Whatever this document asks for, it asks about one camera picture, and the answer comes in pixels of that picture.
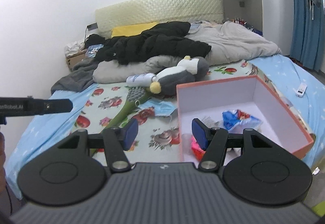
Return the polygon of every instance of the headboard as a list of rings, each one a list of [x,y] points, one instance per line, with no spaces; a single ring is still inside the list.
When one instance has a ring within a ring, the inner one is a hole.
[[[223,20],[222,0],[130,0],[97,9],[100,35],[108,38],[117,26],[148,22]]]

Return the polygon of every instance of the bottle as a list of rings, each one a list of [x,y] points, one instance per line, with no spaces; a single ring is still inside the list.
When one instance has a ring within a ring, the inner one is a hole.
[[[129,76],[126,79],[126,84],[129,87],[135,87],[135,86],[149,87],[151,83],[154,82],[155,80],[156,80],[156,75],[153,73],[138,74],[138,75]]]

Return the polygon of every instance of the black circular disc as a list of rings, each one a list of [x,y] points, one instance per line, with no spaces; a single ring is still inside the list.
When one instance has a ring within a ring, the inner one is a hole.
[[[311,185],[310,169],[287,151],[255,149],[233,159],[223,171],[226,187],[246,201],[279,206],[301,201]]]
[[[28,200],[48,206],[66,206],[96,194],[106,182],[103,166],[86,155],[61,150],[40,155],[26,164],[18,185]]]

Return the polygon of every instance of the blue curtain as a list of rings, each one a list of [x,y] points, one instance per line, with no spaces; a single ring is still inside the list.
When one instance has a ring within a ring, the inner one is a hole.
[[[294,31],[290,57],[303,66],[319,71],[324,53],[325,17],[321,6],[311,6],[309,0],[294,0]]]

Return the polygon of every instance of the face mask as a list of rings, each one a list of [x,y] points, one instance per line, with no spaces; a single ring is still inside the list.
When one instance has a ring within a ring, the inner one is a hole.
[[[148,109],[150,107],[154,108],[155,116],[170,116],[176,109],[173,103],[161,101],[156,98],[151,98],[145,103],[138,106],[140,109]]]

